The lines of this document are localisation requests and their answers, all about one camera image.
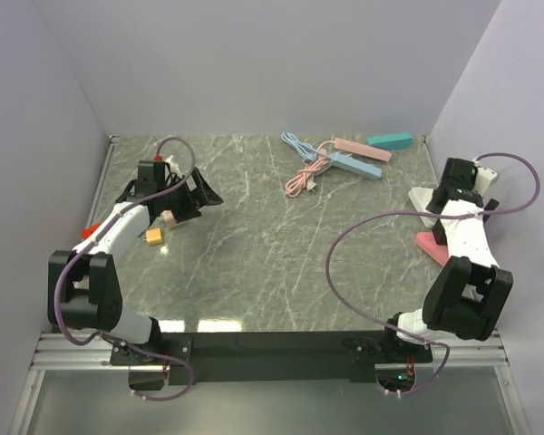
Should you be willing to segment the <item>black cube plug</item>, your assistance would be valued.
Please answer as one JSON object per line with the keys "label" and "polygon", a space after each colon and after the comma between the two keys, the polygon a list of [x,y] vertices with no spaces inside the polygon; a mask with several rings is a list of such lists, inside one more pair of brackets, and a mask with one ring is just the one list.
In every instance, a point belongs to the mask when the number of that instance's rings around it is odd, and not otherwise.
{"label": "black cube plug", "polygon": [[447,236],[445,233],[445,228],[440,219],[438,219],[434,226],[432,227],[432,235],[438,246],[447,245]]}

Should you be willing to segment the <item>peach cartoon charger plug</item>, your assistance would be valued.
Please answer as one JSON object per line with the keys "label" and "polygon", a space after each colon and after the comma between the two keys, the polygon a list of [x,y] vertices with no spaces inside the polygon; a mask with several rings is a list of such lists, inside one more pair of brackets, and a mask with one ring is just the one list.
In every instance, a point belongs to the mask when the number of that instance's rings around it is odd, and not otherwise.
{"label": "peach cartoon charger plug", "polygon": [[160,214],[161,220],[168,228],[174,228],[178,225],[177,219],[170,210],[164,210]]}

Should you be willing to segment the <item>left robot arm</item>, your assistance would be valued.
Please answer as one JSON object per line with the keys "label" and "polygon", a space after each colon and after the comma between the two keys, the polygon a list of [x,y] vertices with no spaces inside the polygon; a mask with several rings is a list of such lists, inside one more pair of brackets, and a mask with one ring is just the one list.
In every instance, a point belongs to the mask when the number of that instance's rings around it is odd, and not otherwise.
{"label": "left robot arm", "polygon": [[166,161],[140,161],[136,178],[94,232],[73,249],[51,254],[49,322],[63,331],[90,329],[109,334],[131,343],[131,353],[139,362],[157,362],[163,352],[159,323],[124,307],[116,265],[161,213],[169,211],[182,223],[200,217],[201,208],[222,202],[199,169],[180,176]]}

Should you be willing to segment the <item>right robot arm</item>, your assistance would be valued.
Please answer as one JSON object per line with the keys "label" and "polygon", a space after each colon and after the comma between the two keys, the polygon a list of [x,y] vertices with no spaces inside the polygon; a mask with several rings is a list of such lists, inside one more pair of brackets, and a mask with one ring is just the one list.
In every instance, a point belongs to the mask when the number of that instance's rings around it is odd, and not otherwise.
{"label": "right robot arm", "polygon": [[476,162],[449,158],[426,210],[439,213],[432,227],[436,245],[446,247],[448,260],[426,295],[423,307],[398,314],[393,330],[380,339],[380,351],[401,361],[412,343],[454,335],[462,340],[487,340],[513,287],[513,275],[499,267],[485,233],[487,213],[499,202],[483,199],[496,173]]}

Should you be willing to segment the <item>yellow charger plug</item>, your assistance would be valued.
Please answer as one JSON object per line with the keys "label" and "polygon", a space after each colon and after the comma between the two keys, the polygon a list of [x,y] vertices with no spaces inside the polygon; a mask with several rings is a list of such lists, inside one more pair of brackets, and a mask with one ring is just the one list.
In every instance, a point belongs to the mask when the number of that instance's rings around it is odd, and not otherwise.
{"label": "yellow charger plug", "polygon": [[157,246],[164,243],[164,235],[161,228],[148,229],[144,234],[144,240],[149,246]]}

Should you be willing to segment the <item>light blue power strip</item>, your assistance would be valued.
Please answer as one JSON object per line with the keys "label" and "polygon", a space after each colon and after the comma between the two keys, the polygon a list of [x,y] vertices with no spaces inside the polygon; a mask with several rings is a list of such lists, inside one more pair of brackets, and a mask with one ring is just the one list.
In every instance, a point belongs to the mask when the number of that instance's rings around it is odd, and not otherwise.
{"label": "light blue power strip", "polygon": [[341,152],[327,154],[325,151],[317,150],[311,144],[299,140],[292,133],[283,132],[281,134],[281,139],[283,142],[290,145],[304,160],[308,162],[314,162],[318,160],[319,157],[323,157],[328,160],[330,165],[339,169],[347,170],[369,179],[382,178],[382,170],[376,166],[347,156]]}

